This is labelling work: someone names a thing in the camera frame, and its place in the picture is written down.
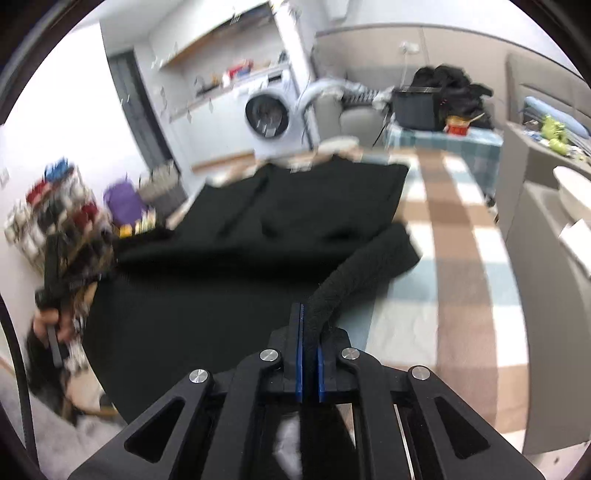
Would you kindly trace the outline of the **left hand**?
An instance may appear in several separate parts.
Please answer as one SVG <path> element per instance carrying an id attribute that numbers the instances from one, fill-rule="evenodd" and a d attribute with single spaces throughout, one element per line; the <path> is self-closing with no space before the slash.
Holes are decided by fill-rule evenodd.
<path id="1" fill-rule="evenodd" d="M 73 316 L 70 309 L 63 307 L 61 310 L 50 308 L 35 311 L 32 321 L 32 330 L 35 336 L 45 345 L 49 345 L 48 328 L 54 327 L 57 339 L 61 343 L 68 343 L 75 336 Z"/>

